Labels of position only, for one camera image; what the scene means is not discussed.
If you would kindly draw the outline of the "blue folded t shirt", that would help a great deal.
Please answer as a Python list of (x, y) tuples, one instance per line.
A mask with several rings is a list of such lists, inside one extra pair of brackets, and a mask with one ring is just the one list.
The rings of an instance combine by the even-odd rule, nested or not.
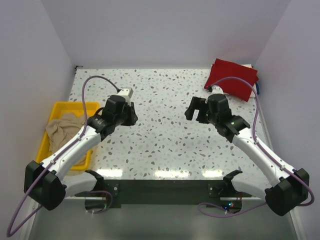
[(259, 87), (258, 82), (255, 83), (255, 86), (256, 86), (256, 92), (259, 95), (260, 94), (260, 87)]

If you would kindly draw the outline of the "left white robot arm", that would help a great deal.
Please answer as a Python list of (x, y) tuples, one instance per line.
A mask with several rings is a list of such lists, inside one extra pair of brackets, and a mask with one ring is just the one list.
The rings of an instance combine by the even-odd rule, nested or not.
[(67, 176), (71, 167), (90, 149), (111, 135), (118, 126), (133, 126), (138, 117), (131, 101), (133, 90), (124, 88), (111, 95), (100, 115), (95, 114), (87, 126), (61, 149), (37, 163), (31, 161), (25, 168), (24, 193), (48, 211), (55, 209), (66, 197), (88, 192), (99, 196), (104, 190), (104, 178), (93, 170), (76, 176)]

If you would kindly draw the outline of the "yellow plastic tray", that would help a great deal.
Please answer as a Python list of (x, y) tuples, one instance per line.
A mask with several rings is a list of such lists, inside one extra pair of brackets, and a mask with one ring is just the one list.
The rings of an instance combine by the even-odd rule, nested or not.
[[(91, 117), (100, 107), (98, 102), (88, 101), (85, 103), (87, 116)], [(83, 104), (81, 101), (68, 102), (68, 101), (58, 101), (53, 105), (50, 117), (48, 121), (53, 119), (60, 119), (65, 113), (73, 113), (75, 116), (80, 117), (84, 114)], [(44, 132), (39, 150), (37, 152), (35, 161), (40, 163), (42, 160), (48, 158), (52, 155), (50, 149), (50, 141), (47, 132)], [(79, 164), (75, 164), (71, 170), (72, 171), (84, 171), (87, 170), (91, 162), (92, 149), (90, 149), (86, 155), (84, 155), (83, 161)]]

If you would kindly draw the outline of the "beige t shirt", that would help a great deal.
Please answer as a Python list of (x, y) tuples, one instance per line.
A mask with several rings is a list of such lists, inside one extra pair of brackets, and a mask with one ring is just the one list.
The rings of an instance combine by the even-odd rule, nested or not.
[(70, 141), (82, 128), (85, 116), (66, 112), (60, 118), (51, 120), (45, 127), (49, 138), (49, 151), (54, 154)]

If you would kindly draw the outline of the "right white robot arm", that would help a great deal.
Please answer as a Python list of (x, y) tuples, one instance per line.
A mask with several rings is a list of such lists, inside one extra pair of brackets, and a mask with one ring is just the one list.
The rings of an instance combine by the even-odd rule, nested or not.
[(262, 171), (270, 187), (260, 189), (248, 180), (235, 177), (241, 170), (234, 170), (224, 176), (223, 192), (230, 197), (243, 192), (264, 199), (268, 207), (277, 215), (284, 216), (295, 207), (306, 206), (310, 196), (310, 175), (303, 169), (296, 170), (277, 156), (255, 134), (253, 126), (239, 115), (233, 115), (227, 97), (222, 93), (208, 98), (193, 97), (184, 115), (192, 120), (198, 111), (196, 121), (212, 124), (218, 134), (242, 150)]

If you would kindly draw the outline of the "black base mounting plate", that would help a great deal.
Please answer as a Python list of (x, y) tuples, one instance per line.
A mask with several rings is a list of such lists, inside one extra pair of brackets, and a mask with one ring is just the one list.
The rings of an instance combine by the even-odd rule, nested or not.
[(221, 206), (228, 203), (222, 198), (248, 197), (224, 180), (105, 180), (97, 190), (112, 194), (113, 201), (105, 193), (81, 192), (76, 197), (85, 199), (88, 210), (101, 209), (103, 204), (112, 208), (123, 205), (198, 205), (209, 202)]

